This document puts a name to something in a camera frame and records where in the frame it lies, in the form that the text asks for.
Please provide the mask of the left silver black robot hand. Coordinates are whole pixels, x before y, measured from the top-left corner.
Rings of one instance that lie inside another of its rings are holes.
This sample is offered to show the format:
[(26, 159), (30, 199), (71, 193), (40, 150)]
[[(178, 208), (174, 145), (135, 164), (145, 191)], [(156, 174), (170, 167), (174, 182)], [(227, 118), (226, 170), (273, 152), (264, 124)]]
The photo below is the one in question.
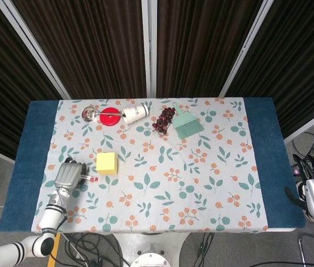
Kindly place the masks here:
[(82, 175), (87, 175), (87, 165), (77, 162), (72, 157), (68, 157), (59, 168), (55, 178), (55, 187), (73, 191), (81, 180)]

